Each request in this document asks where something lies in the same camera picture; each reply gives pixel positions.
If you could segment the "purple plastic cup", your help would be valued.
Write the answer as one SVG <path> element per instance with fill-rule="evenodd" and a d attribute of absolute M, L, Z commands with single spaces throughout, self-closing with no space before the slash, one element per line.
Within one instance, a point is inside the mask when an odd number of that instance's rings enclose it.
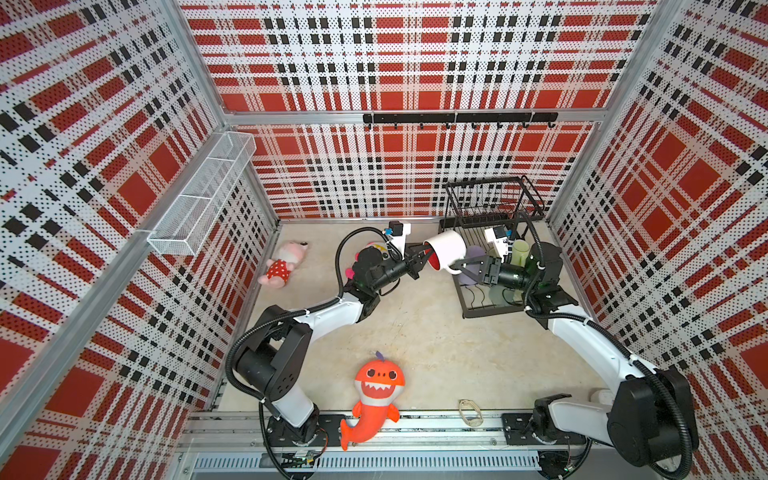
<path fill-rule="evenodd" d="M 478 258 L 484 258 L 487 252 L 484 247 L 478 245 L 471 245 L 467 248 L 466 260 L 473 260 Z M 470 263 L 465 266 L 462 273 L 458 277 L 458 282 L 461 286 L 472 286 L 477 284 L 477 278 L 479 276 L 480 263 L 476 260 L 474 263 Z"/>

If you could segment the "white mug red inside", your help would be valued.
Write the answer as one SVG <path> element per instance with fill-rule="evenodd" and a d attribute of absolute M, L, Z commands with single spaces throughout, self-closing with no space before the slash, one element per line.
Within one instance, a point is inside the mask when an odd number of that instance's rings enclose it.
<path fill-rule="evenodd" d="M 428 263 L 436 271 L 445 271 L 451 275 L 460 275 L 461 271 L 452 268 L 457 261 L 466 256 L 467 247 L 462 236 L 453 230 L 446 230 L 425 240 L 423 245 L 432 253 Z"/>

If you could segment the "light green ceramic mug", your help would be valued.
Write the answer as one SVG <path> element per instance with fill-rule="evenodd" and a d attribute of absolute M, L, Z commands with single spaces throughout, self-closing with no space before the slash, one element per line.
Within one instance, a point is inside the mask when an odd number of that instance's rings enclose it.
<path fill-rule="evenodd" d="M 522 239 L 516 239 L 510 247 L 510 263 L 515 266 L 525 267 L 530 255 L 530 244 Z"/>

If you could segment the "black wire dish rack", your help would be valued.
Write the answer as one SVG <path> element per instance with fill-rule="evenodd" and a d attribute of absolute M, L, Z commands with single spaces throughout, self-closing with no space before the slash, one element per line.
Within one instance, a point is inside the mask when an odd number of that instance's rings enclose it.
<path fill-rule="evenodd" d="M 484 230 L 505 225 L 509 235 L 509 250 L 516 239 L 527 241 L 535 253 L 540 235 L 534 223 L 545 217 L 544 200 L 525 176 L 508 176 L 480 180 L 450 182 L 445 185 L 446 206 L 439 221 L 439 231 L 459 233 L 468 248 L 484 247 L 488 257 L 499 258 L 484 237 Z M 462 309 L 462 317 L 475 319 L 518 312 L 521 306 L 496 306 L 489 298 L 490 285 L 461 286 L 458 275 L 454 285 Z"/>

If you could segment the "teal translucent plastic cup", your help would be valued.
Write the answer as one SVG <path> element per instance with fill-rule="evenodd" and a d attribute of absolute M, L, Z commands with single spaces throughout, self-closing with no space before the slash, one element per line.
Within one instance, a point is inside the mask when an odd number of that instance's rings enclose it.
<path fill-rule="evenodd" d="M 521 306 L 522 292 L 520 290 L 506 288 L 502 285 L 494 285 L 489 289 L 489 298 L 496 306 Z"/>

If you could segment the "tall green plastic cup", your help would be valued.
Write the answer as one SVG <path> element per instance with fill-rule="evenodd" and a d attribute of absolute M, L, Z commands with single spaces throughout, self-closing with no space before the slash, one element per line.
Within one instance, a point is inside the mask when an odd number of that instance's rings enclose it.
<path fill-rule="evenodd" d="M 538 268 L 538 257 L 535 253 L 530 253 L 526 265 L 525 265 L 526 272 L 529 274 L 533 274 L 539 270 Z"/>

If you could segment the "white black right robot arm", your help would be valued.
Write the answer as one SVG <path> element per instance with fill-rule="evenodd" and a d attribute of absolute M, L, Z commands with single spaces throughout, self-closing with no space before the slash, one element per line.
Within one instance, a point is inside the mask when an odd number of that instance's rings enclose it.
<path fill-rule="evenodd" d="M 600 326 L 559 285 L 561 251 L 550 243 L 532 247 L 524 265 L 489 255 L 452 263 L 455 274 L 478 284 L 522 293 L 523 311 L 567 343 L 603 380 L 592 400 L 569 394 L 539 398 L 532 431 L 542 443 L 574 433 L 613 447 L 629 464 L 648 466 L 666 479 L 684 479 L 699 445 L 688 380 L 630 351 Z"/>

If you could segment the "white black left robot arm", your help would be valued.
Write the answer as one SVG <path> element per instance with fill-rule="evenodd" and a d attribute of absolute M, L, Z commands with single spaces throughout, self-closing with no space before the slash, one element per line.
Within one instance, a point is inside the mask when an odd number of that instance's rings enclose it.
<path fill-rule="evenodd" d="M 307 442 L 317 429 L 319 409 L 298 386 L 298 378 L 311 343 L 366 319 L 378 306 L 382 289 L 403 276 L 416 279 L 433 256 L 427 245 L 411 245 L 387 257 L 366 247 L 357 254 L 353 276 L 340 277 L 345 283 L 333 299 L 305 310 L 267 308 L 231 347 L 225 362 L 229 384 Z"/>

